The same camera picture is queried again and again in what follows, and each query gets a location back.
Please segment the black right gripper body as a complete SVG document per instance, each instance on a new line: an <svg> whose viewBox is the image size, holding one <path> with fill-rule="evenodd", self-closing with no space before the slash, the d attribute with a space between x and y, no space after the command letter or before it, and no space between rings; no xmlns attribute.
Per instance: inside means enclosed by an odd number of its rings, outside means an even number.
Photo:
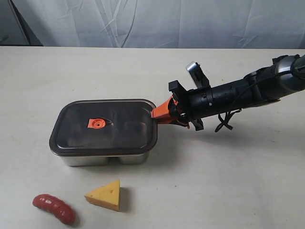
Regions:
<svg viewBox="0 0 305 229"><path fill-rule="evenodd" d="M196 88L186 90L178 80L168 84L175 105L170 108L172 117L181 117L192 123L196 131L203 130L202 109L207 104L210 88Z"/></svg>

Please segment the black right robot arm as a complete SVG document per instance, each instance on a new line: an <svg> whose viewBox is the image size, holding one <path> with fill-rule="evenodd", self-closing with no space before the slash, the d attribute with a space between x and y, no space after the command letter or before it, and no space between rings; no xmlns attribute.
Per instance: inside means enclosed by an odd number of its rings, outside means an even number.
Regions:
<svg viewBox="0 0 305 229"><path fill-rule="evenodd" d="M222 127L229 125L234 114L250 107L260 107L280 101L282 97L305 89L305 57L283 55L272 59L273 64L247 74L243 79L211 87L199 63L191 62L187 71L196 89L186 90L178 81L169 83L172 96L151 112L159 124L203 130L202 118L217 115Z"/></svg>

